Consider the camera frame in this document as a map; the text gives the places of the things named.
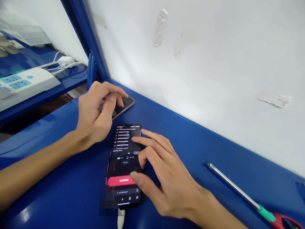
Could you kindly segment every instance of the smartphone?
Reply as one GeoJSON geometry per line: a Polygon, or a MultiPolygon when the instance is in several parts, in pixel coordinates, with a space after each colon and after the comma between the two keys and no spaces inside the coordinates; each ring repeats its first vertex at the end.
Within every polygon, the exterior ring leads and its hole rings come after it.
{"type": "MultiPolygon", "coordinates": [[[[119,107],[117,104],[115,105],[114,111],[112,113],[112,120],[115,120],[117,117],[119,117],[122,113],[124,113],[128,108],[132,107],[134,105],[134,99],[130,96],[128,98],[122,98],[123,100],[123,107],[119,107]]],[[[99,112],[102,112],[103,109],[103,103],[101,102],[101,105],[99,107],[99,112]]]]}
{"type": "Polygon", "coordinates": [[[131,140],[134,136],[141,136],[141,125],[115,127],[107,180],[120,209],[139,206],[142,197],[140,188],[129,175],[132,171],[142,171],[138,159],[141,144],[131,140]]]}

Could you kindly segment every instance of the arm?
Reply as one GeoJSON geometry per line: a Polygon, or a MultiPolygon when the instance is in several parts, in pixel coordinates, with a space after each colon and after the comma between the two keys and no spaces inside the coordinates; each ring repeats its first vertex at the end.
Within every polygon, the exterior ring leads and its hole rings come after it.
{"type": "Polygon", "coordinates": [[[144,167],[146,159],[149,160],[161,188],[143,173],[132,172],[130,176],[162,216],[188,218],[205,229],[246,229],[209,190],[192,178],[168,139],[144,129],[142,133],[150,139],[132,138],[147,146],[139,153],[140,166],[144,167]]]}
{"type": "Polygon", "coordinates": [[[7,210],[34,184],[71,156],[88,149],[108,135],[116,103],[123,106],[127,94],[108,82],[94,82],[88,93],[78,100],[79,117],[76,130],[52,145],[0,171],[0,213],[7,210]],[[102,99],[102,113],[98,108],[102,99]]]}

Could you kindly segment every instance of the forearm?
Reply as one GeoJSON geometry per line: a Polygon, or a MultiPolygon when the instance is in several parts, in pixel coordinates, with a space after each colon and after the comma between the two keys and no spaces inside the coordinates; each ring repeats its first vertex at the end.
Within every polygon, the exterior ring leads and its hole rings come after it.
{"type": "Polygon", "coordinates": [[[211,193],[208,196],[201,196],[197,203],[189,218],[201,228],[247,229],[211,193]]]}
{"type": "Polygon", "coordinates": [[[80,152],[80,143],[70,132],[52,145],[1,170],[0,213],[53,169],[80,152]]]}

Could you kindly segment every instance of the blue shelf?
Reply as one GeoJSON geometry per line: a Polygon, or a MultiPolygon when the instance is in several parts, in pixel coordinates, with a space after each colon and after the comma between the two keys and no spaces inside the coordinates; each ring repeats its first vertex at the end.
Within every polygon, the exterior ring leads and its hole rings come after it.
{"type": "MultiPolygon", "coordinates": [[[[7,36],[7,39],[13,40],[14,38],[7,36]]],[[[0,76],[51,63],[56,54],[55,50],[48,47],[37,48],[28,46],[19,40],[17,42],[21,43],[24,48],[19,49],[18,54],[9,54],[7,57],[0,58],[0,76]]],[[[87,81],[87,73],[85,66],[78,65],[58,74],[60,85],[0,112],[0,126],[84,84],[87,81]]]]}

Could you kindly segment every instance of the red button on screen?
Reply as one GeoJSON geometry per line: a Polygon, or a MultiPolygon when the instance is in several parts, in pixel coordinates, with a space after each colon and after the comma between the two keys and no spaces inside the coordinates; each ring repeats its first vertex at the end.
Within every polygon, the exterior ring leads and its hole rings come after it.
{"type": "Polygon", "coordinates": [[[119,177],[110,177],[108,180],[109,187],[121,186],[135,184],[129,175],[119,176],[119,177]]]}

